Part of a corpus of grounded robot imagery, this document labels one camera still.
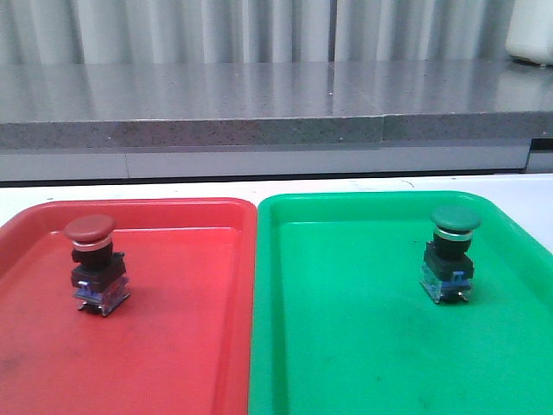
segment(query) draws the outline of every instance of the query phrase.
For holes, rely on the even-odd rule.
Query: speckled stone countertop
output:
[[[512,61],[0,66],[0,151],[553,137]]]

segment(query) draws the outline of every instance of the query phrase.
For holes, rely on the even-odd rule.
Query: green tray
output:
[[[482,218],[469,303],[419,284],[430,211]],[[479,196],[279,195],[259,208],[250,415],[553,413],[553,257]]]

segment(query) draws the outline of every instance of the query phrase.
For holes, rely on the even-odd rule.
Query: button cap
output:
[[[480,226],[480,217],[470,208],[456,205],[437,207],[430,219],[442,228],[451,231],[468,232]]]
[[[71,240],[89,244],[108,236],[115,226],[115,219],[111,216],[91,214],[69,222],[63,233]]]

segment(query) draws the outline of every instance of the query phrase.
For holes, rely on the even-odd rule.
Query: white table surface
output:
[[[460,190],[486,197],[553,252],[553,174],[0,188],[0,224],[48,201],[238,197],[283,193]]]

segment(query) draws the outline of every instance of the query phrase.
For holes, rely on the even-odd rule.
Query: green push button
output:
[[[469,232],[480,226],[480,217],[472,209],[463,206],[437,207],[430,219],[442,229],[458,232]]]

